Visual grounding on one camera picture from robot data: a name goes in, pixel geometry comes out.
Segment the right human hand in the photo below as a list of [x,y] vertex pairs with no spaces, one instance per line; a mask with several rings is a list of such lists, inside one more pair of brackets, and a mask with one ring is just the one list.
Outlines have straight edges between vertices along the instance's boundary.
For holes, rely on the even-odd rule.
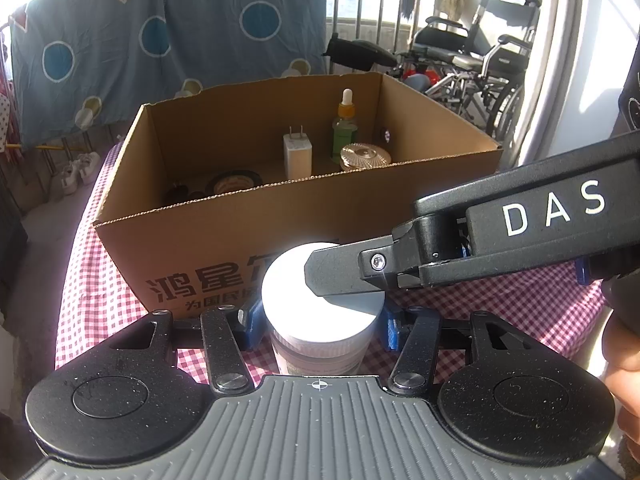
[[632,420],[639,420],[639,337],[613,312],[606,323],[602,353],[605,383]]

